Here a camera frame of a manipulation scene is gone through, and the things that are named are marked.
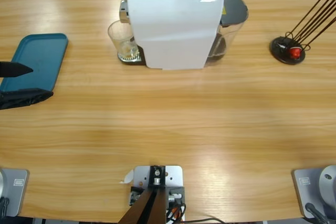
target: cable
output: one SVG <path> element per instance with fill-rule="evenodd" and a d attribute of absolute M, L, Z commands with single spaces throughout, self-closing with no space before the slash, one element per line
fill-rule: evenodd
<path fill-rule="evenodd" d="M 206 219 L 201 219 L 201 220 L 179 221 L 178 223 L 191 224 L 191 223 L 204 222 L 204 221 L 209 221 L 209 220 L 214 220 L 214 221 L 218 221 L 219 223 L 222 223 L 222 224 L 227 224 L 227 223 L 225 223 L 222 220 L 217 219 L 217 218 L 206 218 Z"/>
<path fill-rule="evenodd" d="M 172 224 L 191 224 L 191 223 L 198 223 L 198 222 L 205 222 L 214 220 L 221 224 L 227 224 L 220 219 L 217 218 L 206 218 L 200 220 L 182 220 L 184 213 L 186 211 L 186 204 L 174 204 L 171 208 L 168 209 L 166 214 L 166 223 L 172 221 Z"/>

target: black round base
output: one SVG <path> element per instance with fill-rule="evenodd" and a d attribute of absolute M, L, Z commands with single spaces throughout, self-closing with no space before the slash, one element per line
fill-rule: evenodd
<path fill-rule="evenodd" d="M 298 59 L 293 59 L 290 57 L 290 53 L 288 50 L 288 45 L 290 43 L 292 47 L 302 48 L 301 44 L 299 44 L 295 40 L 293 41 L 293 39 L 291 38 L 278 37 L 272 40 L 272 42 L 269 45 L 269 50 L 271 51 L 274 58 L 281 61 L 282 63 L 296 65 L 298 63 L 303 62 L 303 60 L 306 57 L 306 53 L 304 50 L 302 50 L 300 57 Z"/>

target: white label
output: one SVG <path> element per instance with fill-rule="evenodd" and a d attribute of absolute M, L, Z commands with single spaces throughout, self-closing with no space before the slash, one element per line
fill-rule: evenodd
<path fill-rule="evenodd" d="M 310 185 L 310 180 L 309 180 L 308 177 L 307 178 L 299 178 L 299 180 L 300 180 L 300 184 L 302 186 L 304 186 L 304 185 Z"/>
<path fill-rule="evenodd" d="M 14 186 L 23 186 L 24 183 L 25 183 L 24 179 L 16 178 L 14 180 Z"/>

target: white coffee machine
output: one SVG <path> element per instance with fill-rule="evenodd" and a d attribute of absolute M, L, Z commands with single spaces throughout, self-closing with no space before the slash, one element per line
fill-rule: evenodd
<path fill-rule="evenodd" d="M 200 69 L 212 49 L 224 0 L 123 0 L 141 61 L 149 68 Z"/>

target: wooden table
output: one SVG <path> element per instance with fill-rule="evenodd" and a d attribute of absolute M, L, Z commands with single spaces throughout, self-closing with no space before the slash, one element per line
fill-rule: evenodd
<path fill-rule="evenodd" d="M 120 0 L 0 0 L 0 60 L 29 34 L 65 33 L 49 100 L 0 111 L 0 165 L 26 168 L 22 216 L 118 221 L 138 165 L 181 165 L 187 219 L 300 217 L 291 171 L 336 163 L 336 26 L 296 66 L 269 42 L 316 0 L 244 0 L 229 53 L 202 70 L 119 62 Z"/>

